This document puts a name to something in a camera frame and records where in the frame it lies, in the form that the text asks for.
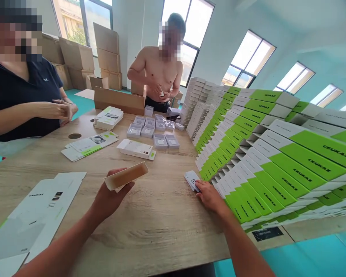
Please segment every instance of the hand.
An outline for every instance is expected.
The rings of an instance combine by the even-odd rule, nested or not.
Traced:
[[[68,120],[68,106],[51,102],[27,103],[33,117]]]
[[[206,208],[218,215],[223,215],[228,212],[232,214],[232,211],[228,208],[214,186],[209,182],[201,180],[196,180],[195,184],[201,191],[196,193],[196,196],[200,198]]]
[[[161,86],[155,79],[151,79],[147,85],[154,93],[156,93],[160,97],[161,92],[163,90],[161,89]]]
[[[170,92],[164,92],[164,96],[160,96],[161,100],[166,100],[170,98]]]
[[[107,176],[113,175],[127,168],[113,169],[108,172]],[[89,212],[98,222],[103,222],[111,216],[119,207],[124,197],[134,186],[134,182],[126,184],[118,193],[115,190],[109,190],[105,182],[101,185]]]

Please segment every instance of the window frame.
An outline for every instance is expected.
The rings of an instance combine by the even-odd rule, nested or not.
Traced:
[[[289,93],[289,94],[291,94],[291,95],[295,95],[296,93],[299,92],[299,90],[301,90],[301,89],[303,88],[304,85],[306,85],[307,82],[310,81],[311,78],[313,78],[313,77],[315,76],[315,74],[316,74],[315,71],[312,71],[309,67],[305,66],[303,63],[301,63],[301,62],[299,62],[299,61],[295,62],[295,64],[297,64],[297,63],[299,63],[300,65],[302,65],[302,66],[304,67],[304,69],[299,73],[299,75],[297,75],[296,78],[293,79],[293,81],[287,86],[286,89],[280,88],[278,85],[276,85],[275,88],[280,89],[280,90],[283,91],[283,92],[287,92],[287,93]],[[294,81],[297,80],[297,78],[298,78],[306,69],[309,69],[309,70],[310,70],[311,72],[313,72],[314,74],[313,74],[305,83],[303,83],[302,86],[301,86],[295,93],[289,92],[287,89],[293,84]]]
[[[109,4],[106,4],[100,0],[87,0],[90,2],[93,2],[96,5],[99,5],[107,10],[109,10],[110,12],[110,29],[113,30],[113,7],[110,6]],[[83,24],[83,31],[85,33],[85,38],[86,38],[86,45],[88,47],[91,47],[90,44],[90,36],[88,34],[88,24],[87,24],[87,15],[86,15],[86,6],[85,6],[85,0],[80,0],[80,8],[81,8],[81,16],[82,16],[82,24]]]
[[[257,75],[251,74],[250,72],[247,72],[245,69],[241,69],[241,68],[235,66],[235,65],[232,64],[232,62],[231,62],[231,63],[230,63],[230,66],[232,66],[232,67],[234,67],[234,68],[240,70],[240,73],[238,74],[236,80],[234,81],[234,83],[233,83],[233,85],[232,85],[233,87],[235,86],[235,84],[236,84],[236,82],[238,81],[238,79],[241,77],[242,73],[245,73],[245,74],[247,74],[247,75],[249,75],[249,76],[252,77],[251,82],[250,82],[250,83],[248,84],[248,86],[246,87],[246,88],[249,88],[249,87],[252,85],[252,83],[255,81],[256,77],[257,77],[257,76],[260,74],[260,72],[263,70],[265,64],[268,62],[268,60],[270,59],[270,57],[273,55],[273,53],[274,53],[274,52],[276,51],[276,49],[277,49],[277,46],[274,46],[274,45],[271,44],[269,41],[267,41],[266,39],[262,38],[262,37],[259,36],[257,33],[253,32],[251,29],[248,29],[248,30],[247,30],[247,32],[249,32],[249,31],[250,31],[251,33],[253,33],[254,35],[256,35],[257,37],[261,38],[261,41],[259,42],[259,45],[258,45],[258,47],[255,49],[253,55],[251,56],[251,58],[250,58],[249,61],[247,62],[245,68],[249,65],[249,63],[251,62],[252,58],[254,57],[256,51],[259,49],[259,47],[260,47],[260,45],[261,45],[261,43],[262,43],[263,41],[265,41],[265,42],[269,43],[270,45],[272,45],[272,46],[274,47],[274,50],[273,50],[272,54],[269,56],[269,58],[266,60],[266,62],[264,63],[263,67],[259,70],[259,73],[258,73]]]
[[[331,94],[333,94],[337,89],[338,90],[340,90],[340,91],[342,91],[336,98],[334,98],[333,100],[331,100],[331,102],[329,102],[327,105],[325,105],[324,107],[326,107],[326,106],[328,106],[330,103],[332,103],[333,101],[335,101],[339,96],[341,96],[343,93],[344,93],[344,91],[342,90],[342,89],[340,89],[339,87],[337,87],[336,85],[334,85],[333,83],[330,83],[329,85],[332,85],[332,86],[334,86],[335,88],[334,88],[334,90],[332,90],[330,93],[328,93],[326,96],[324,96],[317,104],[314,104],[314,105],[317,105],[317,106],[319,106],[319,104],[321,103],[321,102],[323,102],[324,100],[326,100],[327,98],[328,98],[328,96],[330,96]]]
[[[214,12],[214,9],[215,9],[215,4],[213,2],[211,2],[211,1],[209,1],[209,0],[203,0],[203,1],[205,1],[206,3],[210,4],[211,6],[213,6],[213,11],[211,12],[211,16],[210,16],[209,23],[208,23],[208,26],[209,26],[211,18],[212,18],[212,15],[213,15],[213,12]],[[192,3],[192,0],[190,0],[190,3],[188,4],[188,10],[187,10],[186,18],[185,18],[185,24],[187,23],[188,14],[190,13],[191,3]],[[163,10],[161,11],[160,22],[162,22],[162,20],[163,20],[164,6],[165,6],[165,0],[163,0]],[[183,40],[183,45],[188,46],[188,47],[196,50],[196,56],[195,56],[195,59],[193,60],[191,71],[188,74],[186,86],[183,86],[183,85],[180,84],[180,87],[187,88],[188,87],[188,83],[190,82],[190,78],[191,78],[191,75],[192,75],[192,72],[193,72],[193,68],[195,67],[195,63],[196,63],[197,57],[198,57],[199,52],[200,52],[200,47],[194,46],[191,43],[186,42],[184,40]]]

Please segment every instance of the green and white box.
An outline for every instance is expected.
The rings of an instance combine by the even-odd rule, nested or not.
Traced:
[[[346,128],[346,112],[332,109],[323,109],[315,120]]]
[[[249,108],[252,110],[256,110],[268,115],[273,115],[281,118],[286,118],[288,114],[291,112],[290,108],[286,108],[275,103],[250,99],[241,96],[237,96],[233,103],[235,105],[239,105],[245,108]]]
[[[296,106],[292,109],[293,112],[301,113],[308,117],[315,117],[323,110],[322,107],[314,105],[309,102],[300,101],[296,104]]]
[[[265,131],[260,138],[295,161],[306,166],[308,169],[327,181],[346,182],[346,167],[343,167],[271,130]]]
[[[335,185],[335,182],[326,181],[324,178],[312,172],[309,168],[306,168],[302,164],[291,159],[262,139],[258,139],[256,142],[254,142],[253,147],[256,148],[264,156],[269,158],[272,162],[278,165],[289,175],[291,175],[295,180],[301,183],[308,190],[329,190],[328,188],[330,186]],[[346,182],[342,182],[340,183],[340,185],[346,185]]]
[[[274,121],[269,129],[346,167],[346,143],[344,142],[280,120]]]
[[[346,129],[335,125],[327,124],[316,120],[308,120],[303,127],[308,128],[316,133],[331,137],[342,142],[346,142]]]
[[[272,102],[280,104],[288,108],[294,108],[296,104],[300,101],[299,98],[287,93],[287,92],[278,92],[273,90],[260,90],[260,89],[250,89],[243,88],[241,89],[238,96],[262,100],[267,102]]]
[[[267,115],[265,113],[258,112],[249,108],[238,106],[238,105],[234,105],[230,111],[244,118],[255,121],[256,123],[267,125],[267,126],[272,124],[273,121],[275,121],[276,119],[284,120],[280,117],[274,117],[272,115]]]

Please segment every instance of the small white item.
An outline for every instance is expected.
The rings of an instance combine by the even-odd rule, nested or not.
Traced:
[[[166,139],[166,142],[167,142],[169,148],[179,149],[180,144],[178,143],[178,140],[177,140],[175,135],[166,134],[164,136],[165,136],[165,139]]]
[[[165,119],[165,117],[163,117],[162,115],[156,114],[156,115],[155,115],[155,120],[163,120],[163,121],[165,121],[166,119]]]
[[[153,137],[153,134],[154,134],[154,131],[155,131],[155,126],[154,125],[145,125],[143,128],[142,128],[142,132],[141,132],[141,136],[143,137],[148,137],[148,138],[152,138]]]
[[[155,126],[155,119],[151,117],[145,118],[145,125],[153,125]]]
[[[154,140],[154,147],[155,149],[167,149],[168,144],[165,140],[165,136],[163,134],[154,134],[153,135]]]
[[[184,127],[182,124],[178,123],[178,122],[177,122],[175,125],[176,125],[176,128],[177,128],[179,131],[183,131],[183,130],[185,129],[185,127]]]
[[[151,145],[143,144],[134,140],[124,139],[117,146],[122,154],[139,157],[147,160],[154,160],[156,151]]]
[[[145,107],[145,116],[152,117],[154,113],[154,107],[152,106],[146,106]]]
[[[156,120],[155,121],[155,126],[158,131],[165,131],[165,121],[163,120]]]
[[[165,128],[168,130],[174,130],[174,121],[167,120],[165,123]]]
[[[140,124],[131,124],[127,131],[127,137],[139,138],[141,136],[142,126]]]
[[[191,170],[185,173],[185,179],[187,181],[187,183],[190,185],[192,191],[196,190],[197,192],[199,192],[200,190],[197,188],[197,186],[195,185],[196,180],[199,180],[199,177],[197,176],[196,172]]]

